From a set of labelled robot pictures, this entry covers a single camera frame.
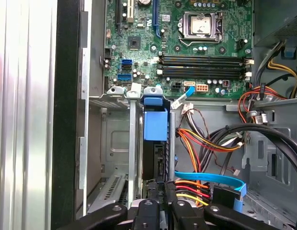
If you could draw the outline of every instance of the pcie slot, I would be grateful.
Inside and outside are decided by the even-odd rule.
[[[161,38],[158,24],[159,16],[159,0],[153,0],[153,29],[156,32],[157,37]]]
[[[120,24],[121,24],[121,0],[116,0],[115,6],[115,26],[119,29],[120,32]]]

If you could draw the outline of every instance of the orange wire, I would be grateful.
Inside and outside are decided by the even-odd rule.
[[[175,183],[176,183],[176,184],[186,183],[186,184],[196,185],[196,186],[201,187],[201,188],[209,188],[208,186],[205,186],[205,185],[202,185],[202,184],[193,182],[193,181],[175,181]]]

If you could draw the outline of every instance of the black ram slot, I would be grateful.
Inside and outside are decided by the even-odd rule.
[[[197,62],[184,62],[184,61],[177,61],[177,62],[160,62],[159,64],[163,65],[163,66],[179,66],[179,67],[183,67],[183,66],[222,66],[222,67],[233,67],[233,68],[240,68],[239,64],[235,64],[235,63],[224,63],[224,62],[218,62],[218,63],[213,63],[213,62],[201,62],[201,63],[197,63]]]

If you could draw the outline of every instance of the blue connector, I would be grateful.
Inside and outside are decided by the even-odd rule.
[[[133,64],[133,61],[132,61],[132,59],[123,59],[121,61],[121,64],[122,65],[132,65]]]
[[[118,80],[122,81],[130,81],[131,80],[131,74],[129,73],[120,73],[118,74]]]

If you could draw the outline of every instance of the green motherboard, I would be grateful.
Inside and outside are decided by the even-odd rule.
[[[105,91],[133,82],[167,98],[189,86],[195,98],[246,91],[251,0],[107,0],[106,23]]]

